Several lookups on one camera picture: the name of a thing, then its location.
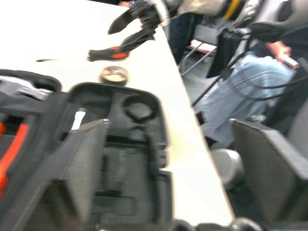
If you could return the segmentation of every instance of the tape roll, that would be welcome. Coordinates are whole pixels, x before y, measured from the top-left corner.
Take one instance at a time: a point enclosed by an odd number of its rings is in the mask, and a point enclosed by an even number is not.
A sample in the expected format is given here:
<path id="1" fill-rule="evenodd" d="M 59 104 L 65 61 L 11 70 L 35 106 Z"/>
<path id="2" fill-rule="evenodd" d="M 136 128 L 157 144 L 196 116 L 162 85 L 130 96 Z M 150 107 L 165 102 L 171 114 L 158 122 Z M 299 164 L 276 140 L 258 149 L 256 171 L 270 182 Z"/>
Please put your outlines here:
<path id="1" fill-rule="evenodd" d="M 128 81 L 128 71 L 119 66 L 105 67 L 100 74 L 100 82 L 117 86 L 125 86 Z"/>

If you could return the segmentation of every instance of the chair leg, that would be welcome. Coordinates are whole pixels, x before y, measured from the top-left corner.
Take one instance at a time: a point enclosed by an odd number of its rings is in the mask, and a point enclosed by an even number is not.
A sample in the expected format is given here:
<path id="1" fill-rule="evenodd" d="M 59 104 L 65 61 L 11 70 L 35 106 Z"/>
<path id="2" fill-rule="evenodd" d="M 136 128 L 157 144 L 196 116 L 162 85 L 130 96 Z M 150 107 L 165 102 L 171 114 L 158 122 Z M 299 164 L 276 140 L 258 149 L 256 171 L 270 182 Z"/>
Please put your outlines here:
<path id="1" fill-rule="evenodd" d="M 182 61 L 180 62 L 180 70 L 182 71 L 185 67 L 186 61 L 189 57 L 191 57 L 191 55 L 202 45 L 203 43 L 200 43 L 199 46 L 195 47 L 192 51 L 190 51 L 187 55 L 185 55 L 185 57 L 182 59 Z"/>
<path id="2" fill-rule="evenodd" d="M 204 97 L 205 94 L 207 94 L 212 87 L 219 82 L 221 76 L 217 76 L 216 79 L 214 79 L 214 81 L 210 84 L 210 86 L 208 86 L 202 93 L 201 95 L 192 103 L 192 106 L 195 107 L 196 104 Z"/>
<path id="3" fill-rule="evenodd" d="M 217 50 L 217 47 L 215 47 L 213 50 L 211 50 L 209 53 L 207 53 L 205 56 L 203 56 L 198 62 L 196 62 L 194 65 L 192 65 L 187 71 L 185 71 L 182 75 L 185 76 L 187 73 L 189 73 L 192 69 L 194 69 L 197 65 L 199 65 L 204 59 L 206 59 L 208 56 L 210 56 L 212 53 L 214 53 Z"/>

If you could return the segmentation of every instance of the black tool case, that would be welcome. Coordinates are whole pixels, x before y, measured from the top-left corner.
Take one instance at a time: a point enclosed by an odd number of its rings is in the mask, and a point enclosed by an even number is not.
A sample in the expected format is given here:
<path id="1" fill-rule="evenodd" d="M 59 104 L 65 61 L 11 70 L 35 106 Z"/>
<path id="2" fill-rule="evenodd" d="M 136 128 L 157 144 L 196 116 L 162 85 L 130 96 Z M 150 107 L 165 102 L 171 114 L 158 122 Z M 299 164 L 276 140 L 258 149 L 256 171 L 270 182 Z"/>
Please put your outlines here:
<path id="1" fill-rule="evenodd" d="M 9 116 L 2 154 L 17 127 L 31 121 L 6 171 L 0 231 L 91 231 L 171 220 L 171 176 L 160 170 L 167 164 L 167 135 L 155 96 L 98 83 L 64 93 L 49 76 L 11 70 L 0 76 L 54 91 L 46 101 L 0 99 L 0 114 Z M 86 114 L 71 130 L 79 108 Z"/>

